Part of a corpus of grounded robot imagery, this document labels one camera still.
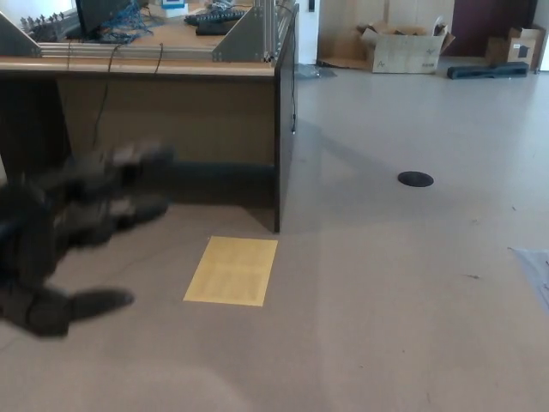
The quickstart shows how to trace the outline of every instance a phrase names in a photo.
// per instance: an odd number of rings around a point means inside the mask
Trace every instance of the metal frame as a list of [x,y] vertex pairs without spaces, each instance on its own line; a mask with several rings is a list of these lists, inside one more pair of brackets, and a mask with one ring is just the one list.
[[[295,0],[254,0],[250,10],[215,48],[164,47],[163,55],[170,60],[275,62],[294,7]],[[114,47],[115,45],[82,43],[36,43],[0,13],[0,55],[108,58]],[[159,52],[160,47],[124,45],[118,48],[116,56],[156,59]]]
[[40,46],[0,11],[0,55],[40,56]]

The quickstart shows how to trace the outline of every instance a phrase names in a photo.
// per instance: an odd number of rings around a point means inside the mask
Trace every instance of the floor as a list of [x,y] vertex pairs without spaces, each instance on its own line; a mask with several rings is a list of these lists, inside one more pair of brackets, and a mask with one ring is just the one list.
[[[549,248],[549,75],[337,75],[299,83],[263,308],[182,302],[209,236],[273,236],[174,206],[54,278],[132,307],[62,342],[0,330],[0,410],[549,410],[549,317],[508,250]],[[435,185],[396,181],[416,169]]]

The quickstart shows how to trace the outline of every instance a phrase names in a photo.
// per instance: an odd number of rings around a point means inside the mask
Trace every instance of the metal bracket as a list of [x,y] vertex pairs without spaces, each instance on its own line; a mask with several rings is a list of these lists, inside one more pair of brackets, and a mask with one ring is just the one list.
[[43,58],[109,58],[117,48],[115,58],[158,60],[160,50],[165,60],[212,61],[211,47],[172,47],[160,45],[100,45],[95,43],[39,43]]
[[263,50],[266,57],[270,56],[267,61],[271,61],[279,43],[275,0],[265,0],[264,7]]
[[40,56],[40,46],[0,12],[0,56]]
[[263,7],[254,6],[214,49],[215,62],[263,62],[271,59],[263,49]]

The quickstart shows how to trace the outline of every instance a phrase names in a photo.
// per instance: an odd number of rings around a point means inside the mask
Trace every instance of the open cardboard box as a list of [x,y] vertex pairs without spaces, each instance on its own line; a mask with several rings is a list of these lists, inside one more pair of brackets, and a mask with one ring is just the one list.
[[448,26],[437,22],[424,27],[391,27],[384,21],[357,27],[373,73],[423,73],[437,71],[440,55],[454,41]]

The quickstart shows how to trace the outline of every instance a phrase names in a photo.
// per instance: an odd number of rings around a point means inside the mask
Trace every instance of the white wall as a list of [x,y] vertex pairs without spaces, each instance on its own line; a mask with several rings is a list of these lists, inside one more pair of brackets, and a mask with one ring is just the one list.
[[[538,9],[535,12],[534,23],[549,30],[549,0],[538,1]],[[541,69],[549,71],[549,47],[547,46],[547,38],[544,47],[544,51],[541,54]]]
[[299,3],[299,62],[316,64],[318,50],[318,28],[320,23],[320,2],[316,0],[315,12],[309,11],[309,0]]
[[0,0],[0,11],[13,23],[19,24],[22,17],[37,18],[72,9],[74,0]]

